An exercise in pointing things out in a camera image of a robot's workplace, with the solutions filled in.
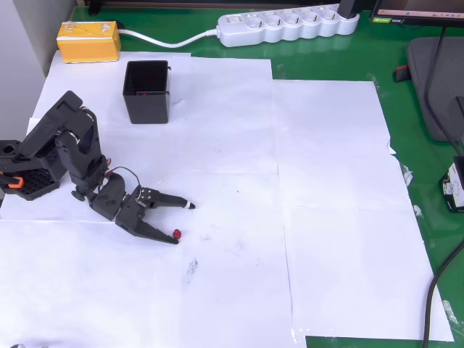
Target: table surface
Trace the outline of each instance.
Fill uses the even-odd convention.
[[[175,43],[215,28],[221,15],[251,10],[147,9],[103,7],[96,17],[78,7],[75,21],[119,20],[126,29],[164,42]],[[422,36],[439,36],[441,28],[405,30],[396,25],[369,23],[363,12],[356,32],[350,36],[299,39],[256,46],[227,48],[215,38],[203,38],[175,50],[154,46],[130,36],[121,38],[123,51],[191,52],[193,57],[270,59],[274,79],[373,81],[391,134],[397,159],[413,172],[408,186],[411,202],[422,210],[418,225],[432,268],[436,270],[464,239],[464,214],[448,211],[438,181],[455,155],[446,143],[428,135],[411,81],[394,83],[395,68],[407,64],[409,42]],[[451,28],[449,36],[464,36],[464,29]],[[452,263],[439,281],[443,300],[450,303],[455,318],[449,322],[455,343],[432,342],[431,347],[464,347],[464,253]],[[311,347],[397,348],[420,347],[419,341],[307,337]]]

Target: black cable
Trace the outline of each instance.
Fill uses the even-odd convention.
[[[448,134],[446,129],[444,129],[443,125],[440,123],[438,117],[435,115],[434,111],[431,108],[430,101],[428,100],[428,95],[430,93],[430,87],[432,84],[432,81],[434,79],[435,75],[435,70],[437,66],[437,62],[439,59],[440,51],[442,50],[442,44],[443,44],[443,39],[444,35],[446,34],[446,27],[443,27],[442,29],[442,34],[440,35],[440,39],[438,42],[438,46],[436,48],[436,53],[435,53],[435,59],[434,62],[432,63],[431,70],[430,70],[430,75],[428,76],[428,80],[426,83],[426,90],[425,90],[425,102],[426,102],[426,107],[427,110],[430,112],[430,115],[434,119],[435,123],[439,126],[439,128],[442,130],[442,132],[445,134],[445,136],[448,138],[448,141],[453,145],[455,148],[457,154],[459,156],[462,156],[461,151],[459,150],[459,147],[457,147],[456,143],[452,140],[451,136]],[[427,292],[427,300],[426,300],[426,316],[425,316],[425,323],[423,327],[423,342],[422,342],[422,348],[428,348],[428,341],[429,341],[429,336],[430,336],[430,316],[431,316],[431,308],[432,308],[432,297],[434,296],[434,289],[436,286],[436,283],[438,282],[440,276],[446,270],[448,265],[451,263],[451,261],[454,260],[454,258],[464,249],[464,241],[461,241],[461,243],[457,246],[457,248],[452,252],[452,254],[443,262],[443,264],[440,266],[438,271],[435,273],[432,282],[430,282],[430,286],[428,288]]]
[[[117,166],[117,167],[114,167],[113,169],[107,170],[107,172],[105,173],[105,175],[106,175],[106,174],[113,173],[113,172],[114,172],[116,169],[118,169],[118,168],[126,169],[127,171],[131,172],[131,173],[133,174],[133,176],[136,177],[138,185],[141,186],[140,180],[138,179],[137,174],[135,174],[135,173],[134,173],[132,170],[130,170],[129,168],[123,167],[122,165],[119,165],[119,166]]]
[[[434,278],[432,279],[432,282],[430,282],[430,286],[428,288],[427,292],[427,300],[426,300],[426,322],[424,324],[423,328],[423,342],[422,342],[422,348],[428,348],[428,340],[430,336],[430,314],[431,314],[431,308],[432,308],[432,297],[434,295],[434,289],[436,282],[446,270],[448,265],[451,263],[451,261],[454,260],[454,258],[464,249],[464,241],[461,241],[461,244],[452,252],[452,254],[446,259],[445,262],[440,266],[438,271],[435,273]]]
[[[436,53],[435,53],[435,58],[432,63],[431,69],[430,69],[430,74],[428,75],[427,83],[426,83],[426,90],[424,92],[424,102],[426,104],[426,108],[432,118],[434,119],[436,125],[438,125],[438,128],[443,132],[443,134],[447,137],[448,141],[451,143],[452,147],[455,148],[455,151],[457,152],[458,156],[462,156],[463,153],[459,150],[459,147],[456,145],[456,143],[452,140],[451,135],[448,133],[448,131],[443,127],[442,123],[440,122],[439,118],[435,115],[434,110],[432,109],[432,106],[430,105],[430,101],[428,100],[428,95],[430,94],[430,87],[432,85],[432,82],[434,81],[434,75],[435,75],[435,70],[436,66],[438,65],[438,60],[440,56],[440,51],[442,50],[442,44],[443,44],[443,39],[444,35],[447,32],[447,28],[443,27],[442,29],[442,34],[440,35],[440,39],[438,41],[438,46],[436,48]]]

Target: computer monitor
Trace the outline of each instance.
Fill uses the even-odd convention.
[[[464,27],[464,0],[377,0],[373,23]]]

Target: red ball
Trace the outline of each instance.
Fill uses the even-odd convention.
[[[182,237],[182,233],[179,230],[174,231],[174,238],[179,240]]]

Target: white power strip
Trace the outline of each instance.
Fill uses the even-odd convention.
[[[263,41],[293,41],[298,38],[349,35],[360,16],[346,19],[336,12],[338,4],[296,9],[227,14],[217,22],[217,36],[227,47],[260,44]]]

